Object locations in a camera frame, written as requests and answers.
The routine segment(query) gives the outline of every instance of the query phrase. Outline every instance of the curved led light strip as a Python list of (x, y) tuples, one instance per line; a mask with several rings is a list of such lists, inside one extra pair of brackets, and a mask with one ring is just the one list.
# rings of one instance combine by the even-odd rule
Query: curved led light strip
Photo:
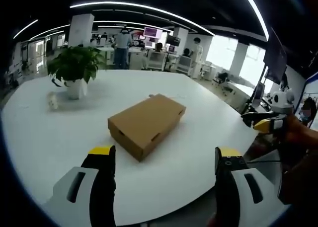
[(36, 36), (30, 38), (30, 40), (32, 40), (32, 39), (34, 39), (34, 38), (36, 38), (36, 37), (38, 37), (38, 36), (41, 36), (41, 35), (43, 35), (43, 34), (45, 34), (45, 33), (47, 33), (47, 32), (50, 32), (50, 31), (53, 31), (53, 30), (56, 30), (56, 29), (59, 29), (59, 28), (62, 28), (62, 27), (68, 27), (68, 26), (70, 26), (70, 24), (64, 25), (64, 26), (60, 26), (60, 27), (56, 27), (56, 28), (52, 28), (52, 29), (50, 29), (50, 30), (47, 30), (47, 31), (45, 31), (45, 32), (42, 32), (42, 33), (40, 33), (40, 34), (38, 34), (38, 35), (36, 35)]
[(263, 32), (265, 34), (266, 40), (268, 41), (269, 38), (269, 34), (264, 22), (264, 19), (262, 17), (262, 15), (260, 14), (260, 11), (258, 10), (258, 7), (256, 6), (256, 3), (254, 2), (254, 0), (248, 0), (249, 4), (252, 6), (254, 12), (256, 13), (256, 16), (260, 22), (260, 25), (262, 26)]
[(113, 28), (128, 28), (128, 29), (135, 29), (135, 30), (144, 30), (143, 28), (139, 28), (139, 27), (125, 27), (125, 26), (98, 26), (98, 27), (113, 27)]
[(51, 34), (49, 34), (49, 35), (47, 35), (47, 36), (45, 36), (45, 37), (50, 37), (50, 36), (53, 36), (53, 35), (58, 34), (58, 33), (61, 33), (61, 32), (64, 32), (64, 31), (59, 31), (59, 32), (51, 33)]
[(124, 22), (124, 21), (94, 21), (94, 22), (128, 23), (128, 24), (141, 25), (141, 26), (146, 26), (146, 27), (153, 27), (153, 28), (157, 28), (157, 29), (160, 29), (163, 31), (172, 32), (171, 30), (168, 30), (168, 29), (165, 29), (162, 27), (157, 27), (157, 26), (152, 26), (152, 25), (137, 23), (137, 22)]
[(146, 8), (146, 9), (150, 9), (150, 10), (154, 10), (157, 12), (161, 12), (161, 13), (165, 13), (168, 14), (170, 16), (179, 18), (185, 22), (188, 22), (198, 28), (201, 28), (202, 30), (206, 31), (207, 33), (211, 34), (212, 36), (215, 36), (215, 34), (211, 31), (209, 31), (208, 29), (200, 26), (199, 24), (192, 22), (184, 17), (181, 17), (179, 15), (176, 15), (174, 13), (159, 9), (159, 8), (155, 8), (155, 7), (150, 7), (150, 6), (146, 6), (146, 5), (142, 5), (142, 4), (137, 4), (137, 3), (130, 3), (130, 2), (115, 2), (115, 1), (102, 1), (102, 2), (86, 2), (86, 3), (81, 3), (81, 4), (76, 4), (76, 5), (72, 5), (70, 6), (70, 8), (75, 8), (75, 7), (82, 7), (82, 6), (89, 6), (89, 5), (99, 5), (99, 4), (113, 4), (113, 5), (127, 5), (127, 6), (135, 6), (135, 7), (142, 7), (142, 8)]
[(93, 11), (97, 11), (97, 12), (98, 12), (98, 11), (119, 11), (119, 12), (138, 13), (138, 14), (142, 14), (142, 15), (146, 15), (146, 16), (150, 16), (150, 17), (156, 17), (156, 18), (159, 18), (159, 19), (161, 19), (161, 20), (165, 20), (165, 21), (167, 21), (167, 22), (169, 22), (169, 23), (175, 23), (175, 24), (178, 24), (178, 25), (180, 25), (180, 26), (182, 26), (182, 27), (187, 28), (188, 30), (192, 30), (192, 31), (194, 31), (194, 32), (197, 32), (197, 31), (194, 30), (193, 28), (190, 28), (190, 27), (188, 27), (188, 26), (185, 26), (185, 25), (183, 25), (183, 24), (181, 24), (181, 23), (172, 21), (172, 20), (167, 19), (167, 18), (163, 18), (163, 17), (159, 17), (159, 16), (156, 16), (156, 15), (152, 15), (152, 14), (149, 14), (149, 13), (135, 12), (135, 11), (131, 11), (131, 10), (122, 10), (122, 9), (93, 9)]
[(26, 25), (24, 28), (22, 28), (14, 37), (13, 39), (15, 39), (21, 32), (23, 32), (25, 29), (27, 29), (29, 26), (31, 26), (32, 24), (36, 23), (38, 21), (37, 20), (34, 20), (33, 22), (31, 22), (30, 24)]

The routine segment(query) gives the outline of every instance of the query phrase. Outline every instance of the white shirt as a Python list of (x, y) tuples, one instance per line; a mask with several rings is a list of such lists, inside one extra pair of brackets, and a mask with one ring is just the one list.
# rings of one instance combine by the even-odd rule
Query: white shirt
[(199, 44), (194, 44), (191, 51), (193, 52), (191, 59), (194, 62), (201, 61), (202, 53), (203, 53), (203, 47)]
[(126, 49), (128, 44), (132, 43), (131, 35), (129, 33), (119, 33), (116, 38), (117, 48)]

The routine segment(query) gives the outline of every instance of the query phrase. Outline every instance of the white pillar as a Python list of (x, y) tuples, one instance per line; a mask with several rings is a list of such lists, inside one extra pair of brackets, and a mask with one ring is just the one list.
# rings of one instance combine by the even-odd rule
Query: white pillar
[(69, 47), (80, 44), (83, 44), (84, 47), (90, 45), (93, 22), (94, 16), (90, 13), (73, 16), (69, 34)]
[(9, 67), (10, 72), (16, 71), (22, 65), (22, 53), (21, 53), (21, 42), (18, 42), (15, 45), (13, 56), (12, 56), (12, 65)]
[(52, 39), (52, 50), (55, 50), (58, 45), (58, 35), (53, 35)]
[(185, 43), (186, 43), (187, 37), (188, 37), (188, 32), (189, 32), (188, 30), (186, 30), (182, 27), (176, 27), (173, 31), (173, 36), (181, 39), (179, 46), (175, 48), (177, 55), (183, 54)]
[(230, 68), (230, 73), (239, 76), (239, 73), (242, 69), (245, 56), (247, 53), (248, 45), (243, 44), (243, 43), (238, 43), (237, 49), (235, 50), (235, 55), (232, 61), (232, 65)]

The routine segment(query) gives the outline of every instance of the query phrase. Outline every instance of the white desk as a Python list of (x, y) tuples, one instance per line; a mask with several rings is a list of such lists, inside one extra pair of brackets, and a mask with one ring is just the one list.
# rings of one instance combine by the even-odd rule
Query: white desk
[(240, 90), (246, 97), (246, 99), (249, 99), (250, 97), (252, 97), (254, 89), (242, 84), (236, 84), (233, 82), (228, 82), (227, 85), (235, 90)]
[[(57, 92), (60, 110), (47, 108)], [(187, 107), (180, 123), (141, 163), (116, 145), (114, 215), (118, 226), (146, 222), (194, 201), (215, 184), (215, 147), (244, 154), (256, 137), (240, 115), (185, 75), (99, 71), (82, 100), (67, 100), (50, 78), (27, 81), (3, 109), (13, 166), (33, 199), (44, 204), (54, 184), (95, 146), (115, 143), (107, 118), (161, 93)]]
[[(227, 86), (232, 88), (236, 92), (236, 94), (233, 94), (231, 98), (230, 105), (237, 111), (242, 111), (248, 99), (252, 97), (254, 89), (233, 82), (227, 82)], [(256, 110), (260, 113), (266, 112), (266, 110), (261, 106), (258, 106)]]
[[(113, 52), (115, 49), (112, 47), (96, 47), (97, 49), (103, 51), (103, 52)], [(128, 50), (129, 53), (134, 53), (134, 52), (141, 52), (140, 48), (136, 47), (130, 47)]]

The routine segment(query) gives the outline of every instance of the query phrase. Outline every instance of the green leaves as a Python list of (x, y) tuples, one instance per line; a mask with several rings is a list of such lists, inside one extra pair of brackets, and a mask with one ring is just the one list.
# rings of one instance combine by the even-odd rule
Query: green leaves
[(105, 64), (105, 58), (99, 50), (92, 47), (69, 47), (48, 63), (48, 74), (59, 81), (95, 79), (98, 65)]

